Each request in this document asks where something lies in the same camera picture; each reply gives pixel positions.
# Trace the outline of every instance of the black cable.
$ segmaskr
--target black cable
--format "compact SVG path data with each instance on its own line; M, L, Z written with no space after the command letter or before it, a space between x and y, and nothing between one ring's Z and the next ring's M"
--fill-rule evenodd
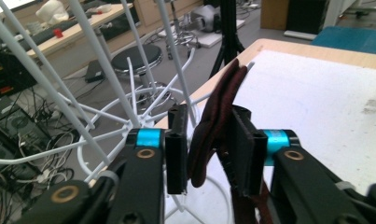
M72 129L74 129L71 123L63 123L62 120L63 120L63 114L61 114L57 120L53 121L53 122L56 122L56 124L54 125L57 125L57 126L48 125L48 129L52 128L53 131L59 130L62 132L70 132Z
M4 212L4 191L1 192L1 201L0 201L0 223L1 223L1 220L2 220L2 214Z
M67 177L68 180L74 178L74 176L75 176L75 171L72 168L68 168L68 167L67 168L62 168L60 170L60 172L65 173L65 175L66 175L66 177Z
M85 97L87 95L89 95L92 91L94 91L95 88L97 88L98 86L100 86L103 82L105 81L105 79L101 80L98 84L96 84L94 87L92 87L90 90L80 94L78 97L76 97L76 99L80 99L82 97Z
M5 117L5 125L4 125L4 129L7 130L7 120L9 118L9 116L11 115L12 113L12 110L13 110L13 107L16 105L17 101L19 100L20 96L21 96L21 92L19 92L19 95L17 96L16 100L13 102L12 106L10 107L9 111L7 111L7 116Z
M7 194L5 193L5 196L6 196L6 204L5 204L5 216L4 216L4 221L2 222L3 224L7 224L7 222L9 221L9 218L11 216L11 208L10 208L10 204L11 204L11 201L12 201L12 198L13 198L13 194L10 195L9 197L9 200L7 202Z
M33 186L32 183L27 183L27 184L10 183L10 185L13 185L13 186L10 186L10 190L9 190L10 199L8 200L8 203L7 203L7 215L5 216L4 222L3 222L5 224L9 222L13 214L17 212L21 207L24 209L26 206L31 206L30 204L32 204L31 202L32 199L30 198L30 192L24 191L24 193L27 195L21 195L19 193L22 189L27 188L28 186L32 187ZM12 199L16 197L20 198L20 202L17 206L14 206L15 207L14 209L12 209L13 207L10 206L10 204L11 204ZM29 202L24 202L23 199L29 199Z
M34 98L34 109L35 109L35 112L36 112L36 99L35 99L35 94L33 94L33 98Z
M166 36L160 36L160 32L163 31L163 28L158 28L153 35L150 35L144 42L144 45L154 44L161 40L165 40Z
M83 78L83 77L85 77L86 75L84 75L84 76L81 76L81 77L65 77L65 78L63 78L63 81L66 81L66 80L73 80L73 79L80 79L80 78Z
M253 12L255 10L258 10L258 9L260 9L260 7L257 7L257 8L244 8L244 7L237 6L237 14L236 15L237 16L243 16L245 14L248 14L245 17L239 18L239 20L245 20L246 18L248 18L251 15L251 12Z

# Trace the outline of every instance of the chair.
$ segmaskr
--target chair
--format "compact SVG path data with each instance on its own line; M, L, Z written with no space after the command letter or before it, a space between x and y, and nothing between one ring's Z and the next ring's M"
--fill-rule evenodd
M155 45L143 45L143 49L150 68L153 68L154 66L161 63L161 48ZM117 54L112 59L111 63L115 71L121 75L129 75L129 64L127 63L128 57L130 57L130 60L132 61L133 73L140 77L144 87L149 87L149 81L145 76L145 64L142 60L141 54L137 46L123 50L121 53Z
M186 46L188 48L188 57L189 57L190 56L190 52L191 52L189 43L192 40L195 39L196 40L196 48L197 49L199 49L201 47L201 44L199 42L198 37L195 34L193 34L191 31L187 31L183 26L181 26L179 24L179 20L176 17L176 10L175 10L175 6L174 6L174 1L175 0L164 0L165 3L170 3L170 5L171 5L171 11L173 12L173 22L174 22L174 33L173 33L173 36L174 36L174 44L175 45ZM166 48L167 48L168 59L171 60L173 58L173 56L171 54L170 44L168 43L168 41L166 41Z

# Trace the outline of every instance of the floor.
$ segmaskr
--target floor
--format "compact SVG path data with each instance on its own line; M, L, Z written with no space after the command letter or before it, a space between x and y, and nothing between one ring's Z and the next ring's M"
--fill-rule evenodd
M260 9L246 11L239 8L238 19L245 20L244 26L238 30L240 41L245 47L249 46L260 38L310 44L309 40L286 37L284 36L284 31L260 29ZM357 19L355 14L345 14L343 17L341 17L338 25L376 29L376 13L370 13L368 16L360 19ZM160 41L155 44L161 47L163 55L166 55L165 43ZM217 43L209 49L201 48L196 50L193 60L185 72L189 92L194 92L206 80L208 80L216 55L218 54L219 47L220 43ZM186 49L183 47L178 48L178 52L181 62L184 63L187 60ZM168 60L167 57L165 57L158 66L152 69L152 73L156 81L161 83L169 83L176 74L174 61ZM74 93L75 97L80 103L101 109L109 102L117 98L116 94L111 90L110 83L107 79L88 84L84 81L85 74L86 71L83 69L64 80L65 84ZM131 91L130 80L127 77L118 77L118 80L125 92ZM135 85L138 86L140 84L139 78L136 78ZM174 87L180 89L179 84L175 84ZM181 102L183 99L176 95L175 100L177 102ZM171 105L172 103L173 101L167 102L167 106ZM140 105L138 109L145 108L146 106L147 105ZM123 109L118 105L112 107L109 112L118 117L127 118L123 112ZM96 129L91 131L93 136L117 130L122 127L121 123L109 119L99 119L95 125ZM120 137L110 138L106 141L100 141L99 145L104 149L105 153L108 153L119 140ZM87 148L84 148L85 162L90 168L92 168L100 160L93 153L86 151L86 149ZM84 179L87 176L77 163L77 154L75 151L71 154L65 166L75 170L74 179ZM192 214L195 214L197 217L202 219L203 223L226 223L227 220L231 218L229 216L230 213L227 212L227 209L230 208L227 206L228 203L226 202L229 191L227 182L224 179L224 176L222 176L223 172L221 169L222 168L219 166L217 161L211 161L209 170L215 170L215 172L211 173L203 188L193 189L188 187L188 196L185 197L185 199L179 199L182 200L187 206L185 212L176 211L174 215L167 219L167 223L200 223ZM173 198L167 196L166 214L171 214L174 211L173 209L175 209Z

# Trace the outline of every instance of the fabric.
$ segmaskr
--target fabric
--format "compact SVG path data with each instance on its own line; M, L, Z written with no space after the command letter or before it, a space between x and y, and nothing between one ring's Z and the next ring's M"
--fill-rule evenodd
M207 163L215 153L213 148L219 147L232 103L246 74L246 66L240 67L237 59L231 62L209 97L202 120L194 130L188 154L188 177L196 188L205 180Z

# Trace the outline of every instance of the black stool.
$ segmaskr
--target black stool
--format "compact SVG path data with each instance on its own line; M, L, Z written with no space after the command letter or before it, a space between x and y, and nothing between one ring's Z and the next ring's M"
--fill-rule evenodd
M144 49L147 62L150 68L161 63L161 60L162 60L161 48L155 45L144 45L143 49ZM140 76L144 87L149 87L149 83L145 76L146 74L145 64L141 58L141 54L137 46L123 50L121 53L119 53L112 59L111 63L115 71L122 75L130 74L129 64L127 63L127 57L130 57L130 60L132 61L132 72L135 75Z

